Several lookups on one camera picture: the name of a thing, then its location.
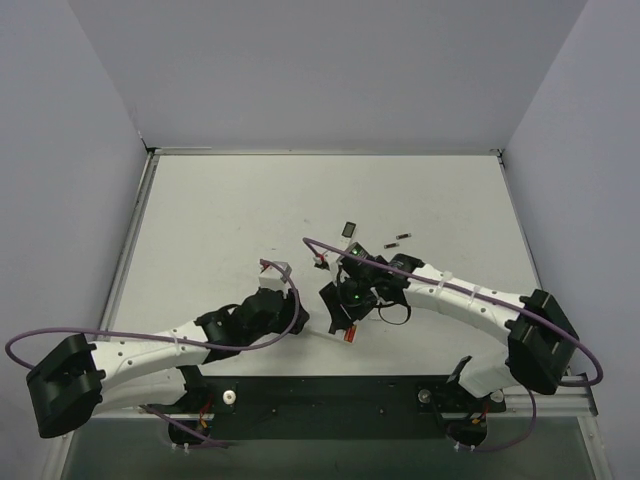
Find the white remote with red keypad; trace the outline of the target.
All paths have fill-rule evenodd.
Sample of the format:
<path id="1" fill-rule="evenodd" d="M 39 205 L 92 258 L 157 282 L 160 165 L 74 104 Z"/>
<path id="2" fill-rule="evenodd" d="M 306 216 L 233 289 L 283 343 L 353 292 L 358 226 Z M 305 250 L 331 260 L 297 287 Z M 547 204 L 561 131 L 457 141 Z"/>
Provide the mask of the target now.
<path id="1" fill-rule="evenodd" d="M 349 339 L 345 339 L 342 335 L 331 334 L 328 332 L 322 332 L 315 329 L 309 329 L 307 333 L 311 336 L 319 338 L 321 340 L 330 341 L 336 344 L 342 345 L 352 345 L 353 341 Z"/>

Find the red orange battery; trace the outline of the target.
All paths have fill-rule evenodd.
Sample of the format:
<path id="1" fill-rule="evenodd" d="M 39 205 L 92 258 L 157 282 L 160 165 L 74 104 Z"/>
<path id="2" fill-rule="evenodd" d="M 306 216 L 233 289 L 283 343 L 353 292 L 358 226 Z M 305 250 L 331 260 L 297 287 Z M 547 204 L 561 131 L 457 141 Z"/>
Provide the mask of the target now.
<path id="1" fill-rule="evenodd" d="M 352 343 L 352 342 L 354 341 L 356 331 L 357 331 L 357 327 L 356 327 L 356 326 L 352 326 L 352 327 L 350 327 L 350 328 L 345 332 L 344 340 L 345 340 L 346 342 L 348 342 L 348 343 Z"/>

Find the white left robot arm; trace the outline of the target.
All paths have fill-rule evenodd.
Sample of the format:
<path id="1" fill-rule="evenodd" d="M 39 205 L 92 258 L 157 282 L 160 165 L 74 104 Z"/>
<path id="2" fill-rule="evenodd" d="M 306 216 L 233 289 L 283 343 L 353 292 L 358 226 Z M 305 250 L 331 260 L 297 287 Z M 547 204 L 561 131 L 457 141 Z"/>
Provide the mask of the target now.
<path id="1" fill-rule="evenodd" d="M 42 438 L 84 425 L 107 393 L 124 383 L 172 368 L 204 365 L 239 354 L 269 334 L 298 334 L 309 320 L 293 290 L 260 288 L 155 338 L 90 342 L 83 334 L 62 340 L 26 377 Z"/>

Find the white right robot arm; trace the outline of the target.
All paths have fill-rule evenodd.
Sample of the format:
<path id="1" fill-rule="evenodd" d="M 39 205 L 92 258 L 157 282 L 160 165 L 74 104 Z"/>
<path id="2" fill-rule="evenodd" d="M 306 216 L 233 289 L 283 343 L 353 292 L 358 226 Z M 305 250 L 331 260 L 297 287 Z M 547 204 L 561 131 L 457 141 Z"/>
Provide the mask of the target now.
<path id="1" fill-rule="evenodd" d="M 475 398 L 517 384 L 553 395 L 575 352 L 578 335 L 549 293 L 492 290 L 454 277 L 402 253 L 372 256 L 359 243 L 346 254 L 314 258 L 330 273 L 320 291 L 332 330 L 348 330 L 372 311 L 402 306 L 408 314 L 430 310 L 466 324 L 501 343 L 499 351 L 462 358 L 449 377 Z"/>

